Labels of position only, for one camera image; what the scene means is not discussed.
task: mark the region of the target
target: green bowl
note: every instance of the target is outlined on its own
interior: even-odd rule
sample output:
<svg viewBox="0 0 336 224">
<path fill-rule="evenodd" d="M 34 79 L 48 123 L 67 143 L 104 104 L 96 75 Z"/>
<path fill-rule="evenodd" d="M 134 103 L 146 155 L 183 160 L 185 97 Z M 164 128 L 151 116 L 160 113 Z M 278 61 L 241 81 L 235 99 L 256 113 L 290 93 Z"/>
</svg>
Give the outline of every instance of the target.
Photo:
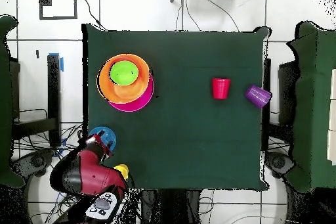
<svg viewBox="0 0 336 224">
<path fill-rule="evenodd" d="M 139 71 L 137 66 L 128 60 L 116 62 L 110 70 L 111 80 L 120 86 L 132 84 L 137 80 L 138 75 Z"/>
</svg>

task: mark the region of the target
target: white floor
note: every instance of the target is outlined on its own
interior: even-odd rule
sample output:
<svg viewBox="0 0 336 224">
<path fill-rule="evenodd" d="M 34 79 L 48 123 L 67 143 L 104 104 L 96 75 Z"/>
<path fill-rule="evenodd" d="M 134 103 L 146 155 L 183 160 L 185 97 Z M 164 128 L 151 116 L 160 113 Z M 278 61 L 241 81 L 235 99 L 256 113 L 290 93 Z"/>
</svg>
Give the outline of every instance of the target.
<svg viewBox="0 0 336 224">
<path fill-rule="evenodd" d="M 180 0 L 87 0 L 93 16 L 109 30 L 181 30 Z M 295 26 L 302 20 L 311 20 L 327 29 L 336 27 L 330 0 L 212 0 L 235 20 L 240 31 L 251 32 L 256 27 L 272 28 L 268 43 L 268 57 L 272 59 L 271 84 L 272 112 L 278 112 L 278 66 L 294 59 L 285 44 L 294 38 Z M 52 0 L 51 7 L 43 7 L 44 16 L 72 15 L 72 0 Z M 202 31 L 228 31 L 237 29 L 230 17 L 207 0 L 187 0 L 188 10 Z M 82 122 L 82 34 L 81 23 L 93 23 L 84 0 L 77 0 L 77 20 L 40 20 L 39 0 L 0 0 L 0 14 L 15 16 L 19 25 L 7 36 L 7 44 L 13 57 L 21 63 L 20 109 L 47 109 L 47 55 L 59 53 L 64 58 L 61 77 L 62 128 Z M 184 9 L 184 30 L 198 28 Z M 21 120 L 43 118 L 43 111 L 24 112 Z M 278 115 L 271 114 L 277 122 Z M 68 141 L 76 145 L 77 134 Z M 33 141 L 42 141 L 32 137 Z M 15 150 L 13 159 L 29 150 Z M 49 174 L 34 177 L 29 193 L 31 215 L 49 213 L 55 206 L 58 193 L 49 185 Z M 264 179 L 270 185 L 266 192 L 248 190 L 205 190 L 202 196 L 213 197 L 213 209 L 201 215 L 203 224 L 284 224 L 286 193 L 284 183 L 274 179 L 264 170 Z M 201 199 L 200 212 L 209 211 L 208 198 Z M 34 224 L 43 224 L 47 215 L 33 217 Z"/>
</svg>

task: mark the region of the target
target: orange bowl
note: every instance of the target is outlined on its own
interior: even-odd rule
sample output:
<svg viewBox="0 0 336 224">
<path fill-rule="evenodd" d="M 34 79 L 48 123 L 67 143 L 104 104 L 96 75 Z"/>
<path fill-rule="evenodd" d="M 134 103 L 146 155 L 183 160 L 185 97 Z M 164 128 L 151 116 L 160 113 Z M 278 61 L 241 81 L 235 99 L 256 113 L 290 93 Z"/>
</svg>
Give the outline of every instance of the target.
<svg viewBox="0 0 336 224">
<path fill-rule="evenodd" d="M 119 61 L 128 60 L 136 65 L 139 74 L 130 85 L 117 85 L 110 78 L 111 67 Z M 107 60 L 97 76 L 99 93 L 112 103 L 129 103 L 138 99 L 147 89 L 150 80 L 150 69 L 147 63 L 133 54 L 120 54 Z"/>
</svg>

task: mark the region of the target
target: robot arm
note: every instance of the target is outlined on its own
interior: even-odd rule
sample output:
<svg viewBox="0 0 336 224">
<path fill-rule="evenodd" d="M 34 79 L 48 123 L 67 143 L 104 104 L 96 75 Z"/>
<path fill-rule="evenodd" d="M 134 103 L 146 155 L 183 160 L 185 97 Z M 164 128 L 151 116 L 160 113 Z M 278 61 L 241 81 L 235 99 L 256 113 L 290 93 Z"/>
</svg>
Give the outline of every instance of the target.
<svg viewBox="0 0 336 224">
<path fill-rule="evenodd" d="M 102 142 L 101 131 L 79 142 L 79 146 L 54 167 L 50 184 L 54 190 L 74 196 L 84 196 L 68 212 L 73 224 L 110 224 L 127 192 L 128 169 L 104 167 L 101 163 L 110 156 L 109 143 Z"/>
</svg>

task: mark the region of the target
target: pink plate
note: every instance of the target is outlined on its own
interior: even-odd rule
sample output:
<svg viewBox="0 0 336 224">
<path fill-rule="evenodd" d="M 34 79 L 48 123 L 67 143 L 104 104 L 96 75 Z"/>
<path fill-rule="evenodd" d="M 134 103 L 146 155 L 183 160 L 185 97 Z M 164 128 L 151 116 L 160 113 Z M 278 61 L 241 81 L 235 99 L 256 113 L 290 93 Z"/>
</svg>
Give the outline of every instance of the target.
<svg viewBox="0 0 336 224">
<path fill-rule="evenodd" d="M 135 101 L 128 102 L 128 103 L 112 103 L 110 104 L 120 111 L 124 112 L 134 112 L 146 106 L 147 103 L 150 102 L 154 92 L 154 79 L 153 76 L 150 74 L 150 80 L 148 82 L 147 89 L 145 92 Z"/>
</svg>

